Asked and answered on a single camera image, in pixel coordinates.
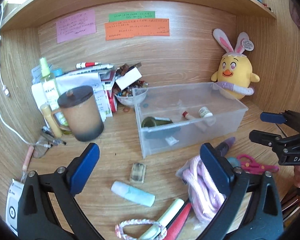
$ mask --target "blue gripper pad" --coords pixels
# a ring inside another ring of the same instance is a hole
[[[74,197],[79,194],[100,158],[99,146],[89,143],[79,157],[76,157],[67,167],[66,180],[70,194]]]
[[[267,112],[262,112],[260,114],[260,120],[262,122],[270,122],[270,123],[277,123],[277,124],[283,124],[286,122],[286,119],[282,114],[274,114],[274,113],[267,113]]]
[[[218,157],[215,149],[210,143],[202,144],[200,148],[200,158],[206,166],[214,184],[218,191],[230,195],[232,182],[234,181],[234,174],[232,166],[224,157]]]

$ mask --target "wooden desktop surface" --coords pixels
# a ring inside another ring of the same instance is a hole
[[[281,132],[274,124],[261,122],[259,119],[261,110],[249,100],[249,97],[242,100],[249,110],[237,132],[215,138],[210,143],[215,147],[224,139],[235,136],[236,142],[227,156],[235,157],[245,153],[253,156],[259,163],[275,165],[278,159],[271,148],[250,142],[248,135],[253,129],[277,134]],[[41,159],[32,159],[29,170],[36,170],[39,174],[52,173],[59,166],[67,166],[88,145],[78,142],[71,135],[63,136],[63,139],[67,142],[66,146],[53,147]],[[175,198],[186,200],[187,186],[175,176],[175,173],[188,159],[199,154],[200,146],[204,143],[142,159],[134,110],[131,109],[125,113],[122,105],[118,106],[114,117],[106,119],[104,132],[94,142],[100,147],[100,159],[83,191],[76,195],[75,199],[93,226],[107,240],[117,239],[114,226],[121,221],[133,218],[157,220]],[[130,184],[130,171],[135,162],[146,164],[146,177],[143,185],[133,186],[155,195],[152,207],[129,202],[111,192],[111,185],[116,180]],[[293,167],[280,166],[279,172],[274,174],[274,179],[280,198],[283,198],[293,183]],[[64,229],[71,231],[55,196],[50,194],[50,198],[61,225]],[[249,198],[250,194],[246,194],[230,231],[239,226]],[[196,239],[204,229],[204,226],[197,224],[191,212],[178,239]],[[131,226],[125,228],[125,232],[139,237],[147,228],[147,226]]]

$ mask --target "clear plastic box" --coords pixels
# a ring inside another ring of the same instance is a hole
[[[235,132],[248,108],[213,82],[134,88],[134,100],[142,156],[170,151]],[[201,118],[199,110],[207,107],[213,116]],[[187,111],[196,117],[187,120]],[[171,124],[141,127],[148,117],[169,118]]]

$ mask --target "orange beak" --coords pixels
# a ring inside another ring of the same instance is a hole
[[[233,75],[233,72],[231,72],[230,70],[226,69],[226,71],[223,71],[222,75],[224,77],[231,77]]]

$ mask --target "mug lid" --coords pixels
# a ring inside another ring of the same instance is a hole
[[[58,105],[61,108],[77,106],[87,101],[93,95],[93,89],[90,86],[81,86],[68,90],[58,99]]]

